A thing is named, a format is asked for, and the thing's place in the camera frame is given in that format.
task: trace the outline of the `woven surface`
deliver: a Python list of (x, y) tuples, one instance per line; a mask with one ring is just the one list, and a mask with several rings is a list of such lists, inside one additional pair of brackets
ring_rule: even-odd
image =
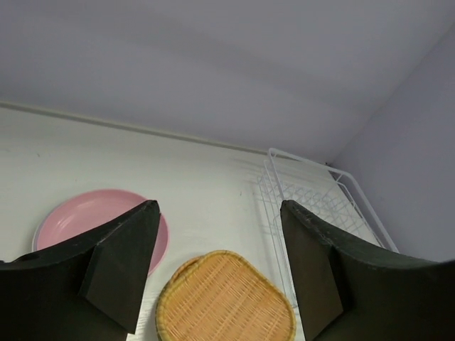
[(182, 265), (156, 309), (163, 341), (291, 341), (294, 311), (241, 256), (214, 251)]

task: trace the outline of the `white table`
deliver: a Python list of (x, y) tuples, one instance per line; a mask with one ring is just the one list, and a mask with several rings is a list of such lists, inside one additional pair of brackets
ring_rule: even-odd
[[(31, 250), (62, 201), (121, 188), (159, 202), (168, 252), (148, 279), (136, 335), (157, 340), (154, 303), (188, 259), (216, 249), (243, 255), (279, 284), (257, 177), (264, 155), (0, 108), (0, 259)], [(298, 322), (296, 340), (304, 340)]]

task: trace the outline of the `bamboo basket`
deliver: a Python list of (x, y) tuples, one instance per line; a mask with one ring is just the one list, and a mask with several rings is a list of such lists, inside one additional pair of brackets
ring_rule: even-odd
[(161, 341), (292, 341), (294, 311), (238, 254), (214, 251), (187, 261), (156, 307)]

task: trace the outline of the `wall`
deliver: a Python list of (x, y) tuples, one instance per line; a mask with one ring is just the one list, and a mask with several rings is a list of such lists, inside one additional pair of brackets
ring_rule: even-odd
[(0, 100), (332, 161), (454, 0), (1, 0)]
[(455, 26), (336, 158), (402, 253), (455, 259)]

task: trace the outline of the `plate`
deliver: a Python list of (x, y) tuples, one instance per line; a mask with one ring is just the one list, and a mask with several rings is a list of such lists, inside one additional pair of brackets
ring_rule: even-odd
[[(145, 197), (126, 190), (94, 190), (83, 193), (55, 208), (36, 230), (32, 250), (51, 247), (100, 226), (143, 203)], [(161, 263), (169, 242), (169, 231), (161, 215), (149, 275)]]

